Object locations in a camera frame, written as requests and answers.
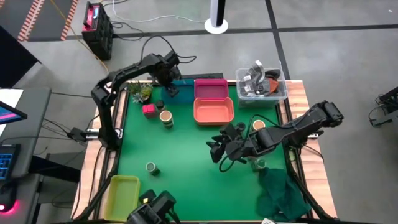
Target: orange container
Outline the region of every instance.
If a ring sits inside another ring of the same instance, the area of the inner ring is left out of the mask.
[[[199,125],[224,125],[234,119],[231,98],[196,98],[193,102],[193,117]]]

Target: keyboard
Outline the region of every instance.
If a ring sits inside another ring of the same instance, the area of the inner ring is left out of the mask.
[[[20,144],[0,145],[0,181],[10,178],[20,148]]]

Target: white pole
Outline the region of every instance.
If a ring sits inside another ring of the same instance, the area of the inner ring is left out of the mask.
[[[211,0],[210,18],[205,22],[205,29],[211,34],[222,34],[228,29],[224,19],[226,0]]]

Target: red light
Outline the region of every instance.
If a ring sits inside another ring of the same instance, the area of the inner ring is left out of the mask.
[[[0,212],[0,217],[1,216],[9,216],[9,215],[14,215],[18,209],[19,209],[20,205],[19,205],[19,201],[16,200],[14,206],[12,206],[12,208],[8,211],[8,212]]]

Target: concrete floor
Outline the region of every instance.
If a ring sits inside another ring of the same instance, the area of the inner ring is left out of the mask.
[[[271,27],[262,0],[227,1],[226,19],[233,28]],[[80,0],[72,27],[80,33],[85,0]],[[149,19],[177,14],[203,20],[208,1],[137,0],[116,5],[118,14]],[[278,27],[361,26],[398,24],[394,0],[272,0]],[[111,18],[111,6],[106,8]],[[203,29],[202,24],[181,19],[130,23],[146,32]],[[128,28],[116,32],[131,33]],[[374,99],[398,84],[398,29],[344,30],[280,33],[291,79],[303,80],[310,103],[334,101],[345,116],[341,126],[326,129],[320,138],[326,172],[339,218],[348,221],[396,223],[398,219],[398,142],[390,125],[372,128],[368,113]],[[180,55],[197,55],[181,65],[183,74],[234,71],[260,60],[279,66],[272,33],[188,35],[166,37]],[[139,60],[146,38],[139,42],[114,39],[110,70]],[[21,86],[49,86],[53,91],[89,95],[106,74],[101,65],[77,41],[23,43],[44,65]],[[166,54],[167,44],[152,40],[145,53]],[[53,95],[46,117],[69,127],[86,126],[95,105],[90,99]],[[48,152],[77,152],[79,145],[47,139]],[[66,220],[70,210],[46,208],[42,222]]]

